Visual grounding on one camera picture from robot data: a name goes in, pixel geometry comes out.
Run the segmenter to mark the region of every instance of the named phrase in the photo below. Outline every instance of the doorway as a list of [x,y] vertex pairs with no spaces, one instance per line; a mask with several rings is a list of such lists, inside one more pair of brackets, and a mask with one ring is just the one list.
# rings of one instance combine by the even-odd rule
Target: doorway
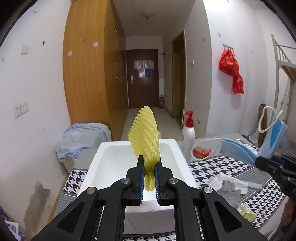
[[158,50],[126,51],[129,108],[158,106]]
[[172,117],[180,128],[183,125],[185,93],[186,93],[186,50],[185,34],[182,31],[172,41],[173,55],[173,87],[172,87]]

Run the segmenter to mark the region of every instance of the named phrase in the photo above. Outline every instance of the power socket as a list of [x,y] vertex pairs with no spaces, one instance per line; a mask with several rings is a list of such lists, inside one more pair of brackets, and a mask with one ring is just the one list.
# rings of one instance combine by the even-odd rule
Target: power socket
[[15,114],[15,118],[19,117],[22,114],[22,112],[20,110],[20,105],[15,106],[13,108],[13,111],[14,111],[14,114]]
[[21,110],[22,114],[29,111],[28,101],[20,104],[20,110]]

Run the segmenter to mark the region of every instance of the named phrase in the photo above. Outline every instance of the wall stain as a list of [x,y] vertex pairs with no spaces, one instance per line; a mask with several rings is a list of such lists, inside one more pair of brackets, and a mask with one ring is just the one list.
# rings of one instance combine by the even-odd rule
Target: wall stain
[[26,230],[31,234],[35,234],[36,232],[41,214],[45,210],[45,204],[51,192],[49,189],[43,188],[42,184],[38,181],[34,189],[35,192],[30,197],[30,204],[23,219]]

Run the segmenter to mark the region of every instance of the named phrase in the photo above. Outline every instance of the white wall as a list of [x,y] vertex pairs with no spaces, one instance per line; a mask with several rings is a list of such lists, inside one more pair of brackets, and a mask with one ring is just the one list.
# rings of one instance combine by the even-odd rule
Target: white wall
[[[255,11],[241,0],[203,0],[210,26],[213,79],[207,136],[252,133],[265,103],[267,57]],[[218,69],[223,44],[234,48],[245,94],[232,93],[232,77]]]
[[126,49],[158,49],[158,88],[163,95],[163,38],[162,36],[126,37]]
[[[67,177],[54,148],[70,125],[62,74],[69,7],[69,0],[38,0],[0,48],[0,205],[23,228],[36,182],[51,190],[49,214]],[[29,112],[15,119],[13,107],[25,101]]]
[[163,36],[165,106],[172,110],[172,40],[185,30],[185,110],[193,110],[196,137],[204,137],[212,85],[212,53],[209,25],[202,0],[189,1]]
[[[276,61],[271,34],[274,35],[275,40],[281,45],[296,47],[296,43],[281,20],[271,10],[264,9],[256,11],[256,15],[262,27],[267,52],[268,84],[266,104],[273,106],[276,89]],[[296,64],[296,50],[289,48],[283,48],[283,50],[291,62]],[[288,76],[282,69],[280,69],[278,108],[281,106],[281,101],[284,97],[287,80]],[[268,112],[268,123],[270,121],[270,117],[271,112]]]

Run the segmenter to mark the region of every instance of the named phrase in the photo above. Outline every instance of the table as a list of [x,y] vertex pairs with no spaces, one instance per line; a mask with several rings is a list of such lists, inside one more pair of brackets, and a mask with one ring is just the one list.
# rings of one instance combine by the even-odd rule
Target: table
[[[202,139],[219,137],[225,137],[232,140],[241,138],[246,143],[252,146],[250,142],[248,142],[238,133],[232,133],[229,135],[217,137],[200,138],[196,139],[194,143],[197,143]],[[213,150],[218,143],[219,141],[204,142],[205,145],[203,146]],[[78,161],[75,163],[75,166],[71,171],[68,180],[66,181],[66,184],[63,188],[63,191],[59,197],[53,217],[56,217],[63,209],[65,209],[77,197],[79,193],[80,187],[82,186],[84,178],[87,174],[87,170],[91,164],[92,158],[96,153],[96,150],[94,149],[85,149],[84,151],[87,151],[88,154],[82,154],[81,158],[79,158]],[[279,186],[268,173],[260,171],[256,167],[251,167],[241,161],[236,161],[233,158],[221,156],[219,155],[219,150],[217,150],[213,154],[213,157],[206,162],[197,163],[194,159],[192,159],[190,162],[191,163],[189,167],[200,187],[205,185],[205,180],[207,180],[211,176],[215,176],[219,172],[223,172],[229,176],[234,176],[240,180],[262,184],[263,190],[249,188],[246,195],[241,195],[240,201],[248,204],[249,207],[258,214],[258,218],[253,223],[253,225],[260,231],[262,230],[261,232],[264,235],[268,235],[270,229],[271,232],[274,228],[276,228],[270,227],[269,229],[267,229],[264,227],[267,226],[266,224],[273,217],[273,214],[276,213],[277,209],[283,208],[283,200],[285,195],[281,192]],[[273,219],[273,225],[276,225],[276,223],[277,220]],[[174,233],[166,234],[160,237],[166,237],[166,240],[174,240]]]

